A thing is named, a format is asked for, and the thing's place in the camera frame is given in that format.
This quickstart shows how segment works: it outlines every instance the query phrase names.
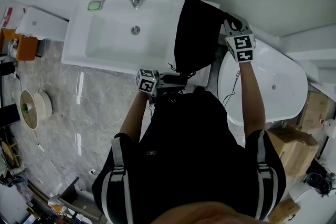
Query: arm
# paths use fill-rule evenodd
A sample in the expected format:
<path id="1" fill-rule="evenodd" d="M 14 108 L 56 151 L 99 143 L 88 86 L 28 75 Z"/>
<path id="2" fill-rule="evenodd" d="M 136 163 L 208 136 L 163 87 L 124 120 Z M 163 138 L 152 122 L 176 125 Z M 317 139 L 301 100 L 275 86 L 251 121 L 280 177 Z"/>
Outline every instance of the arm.
<path id="1" fill-rule="evenodd" d="M 128 135 L 133 143 L 140 141 L 141 125 L 145 113 L 148 95 L 138 92 L 121 126 L 120 133 Z"/>
<path id="2" fill-rule="evenodd" d="M 265 109 L 258 82 L 250 62 L 239 64 L 245 138 L 265 128 Z"/>

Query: marble floor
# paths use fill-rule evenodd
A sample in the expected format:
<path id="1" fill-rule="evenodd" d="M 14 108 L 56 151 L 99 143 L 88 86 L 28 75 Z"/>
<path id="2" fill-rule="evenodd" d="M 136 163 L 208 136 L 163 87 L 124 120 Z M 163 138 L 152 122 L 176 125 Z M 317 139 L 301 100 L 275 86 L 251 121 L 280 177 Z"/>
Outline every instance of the marble floor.
<path id="1" fill-rule="evenodd" d="M 18 63 L 20 81 L 13 76 L 3 77 L 4 105 L 19 104 L 22 89 L 45 91 L 51 98 L 53 115 L 39 124 L 36 134 L 22 122 L 10 128 L 18 141 L 28 178 L 46 195 L 61 193 L 77 176 L 78 187 L 91 191 L 95 176 L 88 172 L 95 169 L 99 173 L 104 165 L 110 141 L 118 133 L 137 93 L 134 76 L 63 65 L 63 43 L 48 41 L 43 47 L 42 58 Z M 218 47 L 206 87 L 216 96 L 225 52 L 223 46 Z M 193 89 L 193 85 L 187 85 L 186 92 Z M 142 133 L 150 120 L 150 110 L 146 109 Z M 238 143 L 244 145 L 242 130 L 233 133 L 237 134 Z"/>

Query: power outlet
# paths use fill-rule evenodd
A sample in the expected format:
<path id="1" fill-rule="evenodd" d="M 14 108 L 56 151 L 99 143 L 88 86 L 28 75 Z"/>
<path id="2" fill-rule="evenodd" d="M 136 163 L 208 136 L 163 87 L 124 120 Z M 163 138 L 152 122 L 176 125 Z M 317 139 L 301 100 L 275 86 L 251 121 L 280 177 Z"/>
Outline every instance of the power outlet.
<path id="1" fill-rule="evenodd" d="M 96 169 L 91 169 L 91 170 L 89 171 L 89 174 L 90 174 L 90 175 L 94 175 L 94 176 L 95 176 L 95 173 L 96 173 Z"/>

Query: black shirt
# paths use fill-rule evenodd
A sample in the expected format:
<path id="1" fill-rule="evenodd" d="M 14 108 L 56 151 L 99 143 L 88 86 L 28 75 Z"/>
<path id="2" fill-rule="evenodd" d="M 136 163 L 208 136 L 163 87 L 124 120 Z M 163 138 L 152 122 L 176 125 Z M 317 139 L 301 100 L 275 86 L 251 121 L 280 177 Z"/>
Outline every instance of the black shirt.
<path id="1" fill-rule="evenodd" d="M 222 202 L 255 217 L 261 131 L 247 138 L 245 148 L 239 146 L 228 129 L 224 107 L 207 91 L 158 103 L 138 145 L 132 144 L 126 134 L 117 135 L 129 173 L 134 223 L 151 223 L 176 206 L 199 201 Z M 277 204 L 286 187 L 285 172 L 268 135 L 265 133 L 263 137 L 266 163 L 277 174 Z M 92 186 L 100 209 L 102 182 L 111 167 L 114 164 L 110 151 Z M 118 199 L 116 192 L 110 196 Z"/>

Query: backpack strap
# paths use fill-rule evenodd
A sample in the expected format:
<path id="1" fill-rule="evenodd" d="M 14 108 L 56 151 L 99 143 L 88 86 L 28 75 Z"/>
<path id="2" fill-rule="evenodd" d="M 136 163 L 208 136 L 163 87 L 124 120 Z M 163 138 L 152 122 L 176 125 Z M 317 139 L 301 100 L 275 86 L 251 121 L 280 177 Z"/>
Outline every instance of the backpack strap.
<path id="1" fill-rule="evenodd" d="M 117 187 L 121 187 L 119 184 L 123 183 L 124 203 L 125 203 L 127 223 L 133 224 L 129 178 L 128 178 L 128 172 L 124 167 L 122 149 L 121 149 L 121 144 L 120 144 L 120 137 L 112 139 L 111 144 L 112 144 L 114 168 L 112 172 L 107 173 L 103 181 L 103 186 L 102 186 L 102 191 L 101 191 L 101 204 L 102 204 L 103 212 L 107 220 L 113 224 L 113 222 L 111 221 L 111 217 L 110 217 L 108 206 L 107 206 L 107 193 L 108 193 L 109 186 L 111 187 L 111 184 L 117 183 Z"/>
<path id="2" fill-rule="evenodd" d="M 266 149 L 264 144 L 264 135 L 265 131 L 261 131 L 258 138 L 258 153 L 257 153 L 257 161 L 258 161 L 258 182 L 259 182 L 259 197 L 258 197 L 258 206 L 256 211 L 256 219 L 260 219 L 261 217 L 264 219 L 268 216 L 268 214 L 272 211 L 275 206 L 277 197 L 278 197 L 278 175 L 277 172 L 269 167 L 266 163 Z M 265 189 L 265 185 L 267 184 L 267 180 L 272 180 L 273 190 Z M 264 204 L 265 196 L 272 195 L 271 197 L 271 205 Z"/>

